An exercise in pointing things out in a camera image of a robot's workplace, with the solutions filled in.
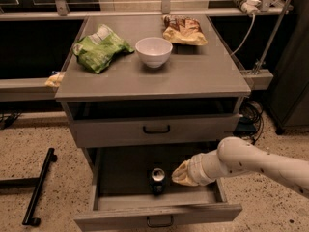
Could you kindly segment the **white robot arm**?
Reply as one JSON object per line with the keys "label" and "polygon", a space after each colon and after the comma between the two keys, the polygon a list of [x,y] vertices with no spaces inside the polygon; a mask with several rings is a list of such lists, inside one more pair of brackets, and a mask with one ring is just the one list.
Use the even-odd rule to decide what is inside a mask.
{"label": "white robot arm", "polygon": [[206,186],[222,177],[245,172],[261,173],[271,180],[309,197],[309,162],[268,153],[238,137],[222,139],[216,150],[185,160],[172,181],[183,186]]}

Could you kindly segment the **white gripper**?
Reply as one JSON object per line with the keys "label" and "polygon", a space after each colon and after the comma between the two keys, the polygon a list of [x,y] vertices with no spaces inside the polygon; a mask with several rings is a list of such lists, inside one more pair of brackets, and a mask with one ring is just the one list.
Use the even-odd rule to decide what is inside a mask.
{"label": "white gripper", "polygon": [[182,162],[173,172],[172,181],[188,187],[206,186],[213,183],[214,179],[207,174],[211,163],[213,163],[213,155],[211,154],[194,155],[189,161]]}

